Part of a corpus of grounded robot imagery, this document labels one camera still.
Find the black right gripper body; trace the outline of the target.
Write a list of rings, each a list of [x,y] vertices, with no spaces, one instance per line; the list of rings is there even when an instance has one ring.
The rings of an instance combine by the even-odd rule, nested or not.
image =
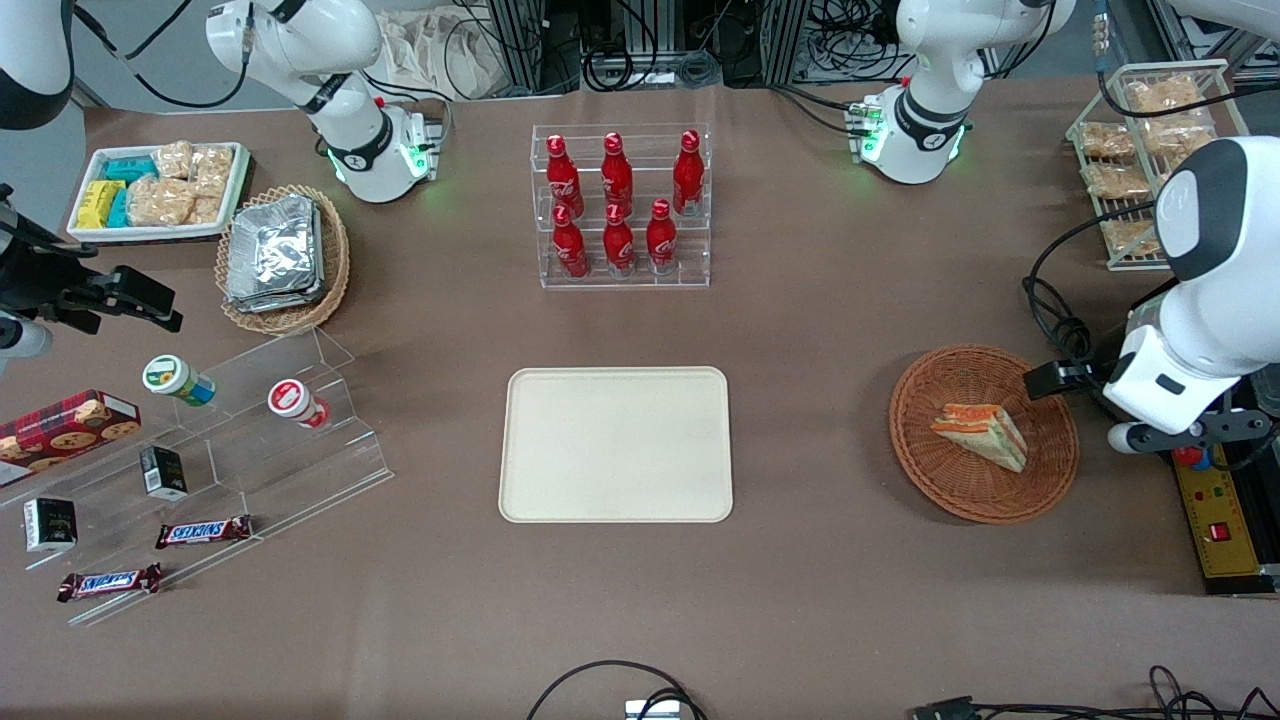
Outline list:
[[[81,314],[116,315],[108,299],[102,274],[82,264],[99,250],[84,245],[32,245],[9,238],[3,242],[1,309],[4,313],[50,322],[73,323]]]

